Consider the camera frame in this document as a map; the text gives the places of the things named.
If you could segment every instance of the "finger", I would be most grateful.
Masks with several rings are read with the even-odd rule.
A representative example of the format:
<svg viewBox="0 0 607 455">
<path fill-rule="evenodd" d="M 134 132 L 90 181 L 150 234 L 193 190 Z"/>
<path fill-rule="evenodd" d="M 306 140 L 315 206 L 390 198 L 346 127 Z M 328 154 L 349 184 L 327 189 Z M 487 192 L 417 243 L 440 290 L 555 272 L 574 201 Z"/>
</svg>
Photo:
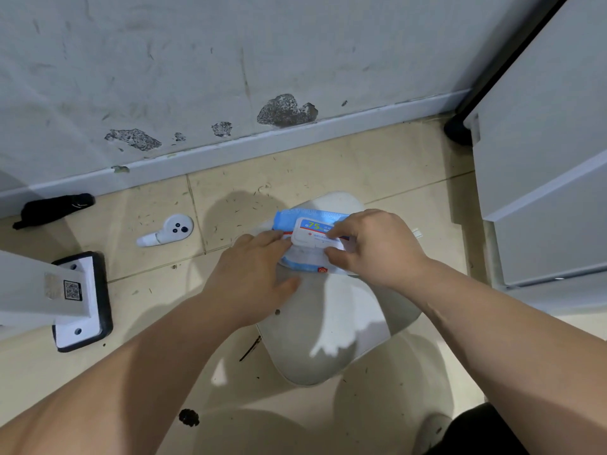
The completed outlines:
<svg viewBox="0 0 607 455">
<path fill-rule="evenodd" d="M 335 249 L 335 247 L 326 247 L 325 253 L 327 254 L 331 264 L 343 268 L 344 270 L 356 273 L 354 267 L 357 256 L 355 253 L 340 251 L 339 249 Z"/>
<path fill-rule="evenodd" d="M 284 302 L 286 302 L 289 297 L 295 293 L 301 282 L 301 278 L 295 276 L 294 278 L 289 278 L 286 281 L 278 284 L 278 286 L 276 286 L 274 289 L 274 294 L 278 299 L 278 303 L 282 305 Z"/>
<path fill-rule="evenodd" d="M 267 246 L 270 243 L 273 243 L 276 240 L 282 238 L 281 230 L 268 230 L 265 232 L 261 232 L 259 235 L 253 238 L 251 244 L 254 246 Z"/>
<path fill-rule="evenodd" d="M 361 212 L 347 216 L 341 222 L 335 222 L 333 228 L 327 232 L 328 238 L 338 238 L 340 236 L 357 236 L 358 235 L 358 217 Z"/>
<path fill-rule="evenodd" d="M 251 241 L 253 241 L 253 236 L 251 236 L 251 235 L 242 235 L 242 236 L 238 237 L 238 239 L 234 242 L 234 244 L 232 244 L 232 247 L 244 246 L 245 244 L 248 244 Z"/>
<path fill-rule="evenodd" d="M 270 243 L 267 245 L 267 248 L 272 260 L 277 262 L 291 246 L 291 238 L 286 238 L 284 240 L 277 240 L 274 243 Z"/>
</svg>

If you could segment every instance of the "wet wipes package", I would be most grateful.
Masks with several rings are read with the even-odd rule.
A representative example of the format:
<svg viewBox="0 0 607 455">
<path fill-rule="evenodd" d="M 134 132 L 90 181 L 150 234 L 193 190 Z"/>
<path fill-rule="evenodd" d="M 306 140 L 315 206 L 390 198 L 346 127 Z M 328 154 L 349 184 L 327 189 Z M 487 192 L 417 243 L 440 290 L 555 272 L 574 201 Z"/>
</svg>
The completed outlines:
<svg viewBox="0 0 607 455">
<path fill-rule="evenodd" d="M 347 214 L 315 209 L 280 210 L 274 217 L 273 228 L 284 232 L 283 238 L 291 238 L 293 245 L 280 259 L 282 266 L 300 271 L 317 273 L 352 274 L 329 263 L 324 253 L 326 247 L 336 247 L 352 252 L 356 242 L 354 237 L 331 239 L 327 232 L 335 222 L 343 220 Z"/>
</svg>

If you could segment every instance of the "white wall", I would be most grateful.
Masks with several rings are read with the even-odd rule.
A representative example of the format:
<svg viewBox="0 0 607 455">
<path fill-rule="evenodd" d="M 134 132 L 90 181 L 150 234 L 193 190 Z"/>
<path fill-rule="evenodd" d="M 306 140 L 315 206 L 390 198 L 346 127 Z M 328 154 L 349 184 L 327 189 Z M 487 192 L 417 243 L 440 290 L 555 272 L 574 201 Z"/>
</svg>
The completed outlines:
<svg viewBox="0 0 607 455">
<path fill-rule="evenodd" d="M 321 120 L 466 89 L 536 1 L 3 0 L 0 191 L 271 130 L 279 94 Z M 162 146 L 104 138 L 135 128 Z"/>
</svg>

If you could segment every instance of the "beige tile floor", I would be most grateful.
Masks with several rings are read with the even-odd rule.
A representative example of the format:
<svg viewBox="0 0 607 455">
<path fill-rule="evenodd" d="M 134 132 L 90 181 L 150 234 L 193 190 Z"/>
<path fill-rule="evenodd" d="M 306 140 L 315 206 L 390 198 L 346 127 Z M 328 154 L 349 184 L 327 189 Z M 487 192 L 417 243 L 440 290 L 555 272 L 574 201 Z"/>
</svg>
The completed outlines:
<svg viewBox="0 0 607 455">
<path fill-rule="evenodd" d="M 424 234 L 426 252 L 485 280 L 482 222 L 471 152 L 442 134 L 443 118 L 397 124 L 221 166 L 98 198 L 91 209 L 16 232 L 0 221 L 0 249 L 51 261 L 85 250 L 106 256 L 114 330 L 78 351 L 55 351 L 49 328 L 0 342 L 0 424 L 56 390 L 191 294 L 222 249 L 277 209 L 328 191 L 401 215 Z M 188 239 L 140 249 L 135 238 L 170 214 L 195 217 Z M 573 317 L 592 333 L 596 316 Z M 427 318 L 311 388 L 285 382 L 255 328 L 233 334 L 211 357 L 160 454 L 408 454 L 428 413 L 457 415 L 481 390 Z"/>
</svg>

